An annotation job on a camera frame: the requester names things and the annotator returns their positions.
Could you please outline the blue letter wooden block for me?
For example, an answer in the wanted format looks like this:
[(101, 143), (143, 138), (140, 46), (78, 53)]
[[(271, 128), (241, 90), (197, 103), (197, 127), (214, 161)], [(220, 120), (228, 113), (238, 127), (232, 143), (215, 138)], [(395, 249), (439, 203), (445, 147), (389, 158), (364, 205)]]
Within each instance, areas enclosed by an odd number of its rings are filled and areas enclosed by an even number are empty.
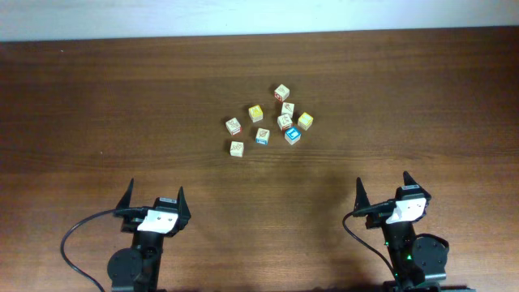
[(294, 145), (301, 139), (301, 132), (297, 127), (290, 127), (285, 131), (285, 140), (290, 144)]

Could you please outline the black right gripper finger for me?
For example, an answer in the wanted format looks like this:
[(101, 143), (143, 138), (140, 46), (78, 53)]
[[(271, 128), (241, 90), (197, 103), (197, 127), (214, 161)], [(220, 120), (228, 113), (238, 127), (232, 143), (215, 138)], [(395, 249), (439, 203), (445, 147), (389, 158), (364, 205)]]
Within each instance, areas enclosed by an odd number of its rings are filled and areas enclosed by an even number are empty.
[(367, 192), (363, 186), (362, 179), (356, 178), (356, 196), (354, 202), (354, 215), (361, 214), (366, 208), (370, 208), (371, 204), (367, 197)]
[(402, 187), (402, 189), (404, 191), (418, 190), (422, 188), (407, 171), (403, 172), (403, 179), (404, 186)]

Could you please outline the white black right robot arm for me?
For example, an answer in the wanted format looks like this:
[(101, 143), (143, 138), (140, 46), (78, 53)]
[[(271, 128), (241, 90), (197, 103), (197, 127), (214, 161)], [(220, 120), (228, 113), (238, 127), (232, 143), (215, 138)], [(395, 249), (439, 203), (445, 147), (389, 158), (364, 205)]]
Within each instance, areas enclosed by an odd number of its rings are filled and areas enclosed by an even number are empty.
[(393, 279), (383, 284), (385, 291), (440, 291), (447, 276), (449, 244), (433, 234), (416, 234), (414, 224), (423, 219), (431, 195), (408, 172), (395, 197), (371, 204), (360, 178), (356, 179), (353, 217), (366, 219), (367, 229), (381, 229), (389, 257), (383, 261)]

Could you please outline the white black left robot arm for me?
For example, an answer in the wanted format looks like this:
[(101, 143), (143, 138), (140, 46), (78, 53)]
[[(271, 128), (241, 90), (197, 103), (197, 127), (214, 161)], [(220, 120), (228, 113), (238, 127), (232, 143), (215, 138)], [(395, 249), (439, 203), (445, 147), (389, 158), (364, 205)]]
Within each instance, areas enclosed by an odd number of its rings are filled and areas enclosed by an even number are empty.
[(121, 231), (132, 235), (132, 243), (111, 256), (107, 273), (112, 291), (156, 291), (164, 240), (186, 227), (191, 212), (182, 188), (175, 199), (158, 197), (152, 206), (132, 208), (133, 186), (130, 182), (114, 210), (114, 216), (122, 218)]

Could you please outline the wooden block red picture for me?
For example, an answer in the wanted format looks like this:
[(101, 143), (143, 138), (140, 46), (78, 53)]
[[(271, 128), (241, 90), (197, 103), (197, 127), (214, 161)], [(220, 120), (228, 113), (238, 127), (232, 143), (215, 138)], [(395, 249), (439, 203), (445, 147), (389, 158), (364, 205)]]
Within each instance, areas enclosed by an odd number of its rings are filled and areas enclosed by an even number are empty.
[(293, 126), (293, 121), (289, 114), (282, 114), (277, 118), (277, 124), (281, 131), (286, 131)]

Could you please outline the wooden block blue side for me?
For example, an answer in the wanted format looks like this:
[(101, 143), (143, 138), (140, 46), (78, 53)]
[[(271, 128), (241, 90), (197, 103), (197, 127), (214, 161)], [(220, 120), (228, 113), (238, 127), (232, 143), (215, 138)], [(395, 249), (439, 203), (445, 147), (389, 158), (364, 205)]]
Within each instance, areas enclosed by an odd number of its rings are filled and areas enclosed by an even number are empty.
[(270, 130), (259, 128), (258, 131), (256, 132), (255, 142), (257, 144), (268, 145), (269, 136), (270, 136)]

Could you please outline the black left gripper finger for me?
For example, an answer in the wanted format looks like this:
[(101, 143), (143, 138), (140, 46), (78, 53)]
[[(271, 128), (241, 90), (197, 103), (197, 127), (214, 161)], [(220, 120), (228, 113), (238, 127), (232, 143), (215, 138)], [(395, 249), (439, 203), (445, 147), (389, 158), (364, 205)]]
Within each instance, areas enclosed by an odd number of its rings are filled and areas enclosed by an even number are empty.
[(177, 197), (177, 203), (178, 203), (178, 215), (182, 219), (190, 219), (191, 218), (191, 212), (187, 206), (187, 201), (184, 195), (183, 187), (180, 187), (178, 190), (178, 197)]
[(122, 198), (118, 201), (116, 205), (116, 210), (128, 209), (130, 207), (134, 181), (135, 180), (133, 178), (130, 180), (126, 191), (124, 192)]

